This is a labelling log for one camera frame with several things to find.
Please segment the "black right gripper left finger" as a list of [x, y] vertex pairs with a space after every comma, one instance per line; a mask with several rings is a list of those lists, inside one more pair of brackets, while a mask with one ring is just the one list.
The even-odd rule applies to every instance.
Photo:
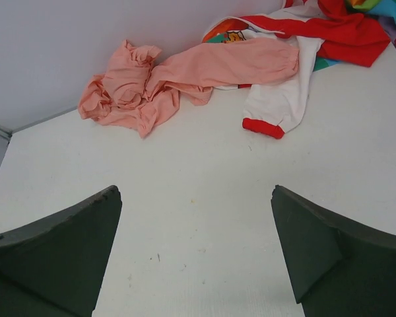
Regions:
[[0, 233], [0, 316], [92, 316], [121, 209], [110, 186]]

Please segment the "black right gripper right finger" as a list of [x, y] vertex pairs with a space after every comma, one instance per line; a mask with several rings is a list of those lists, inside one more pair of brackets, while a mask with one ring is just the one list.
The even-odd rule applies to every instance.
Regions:
[[271, 207], [294, 298], [305, 316], [396, 316], [396, 235], [283, 186]]

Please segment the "pink zip-up hooded jacket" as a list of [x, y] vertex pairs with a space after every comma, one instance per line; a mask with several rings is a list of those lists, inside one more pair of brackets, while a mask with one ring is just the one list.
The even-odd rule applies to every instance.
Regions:
[[283, 82], [299, 65], [298, 48], [272, 38], [202, 43], [156, 65], [161, 52], [122, 42], [106, 71], [86, 85], [78, 105], [81, 118], [134, 129], [145, 138], [179, 110], [182, 94], [202, 106], [215, 87]]

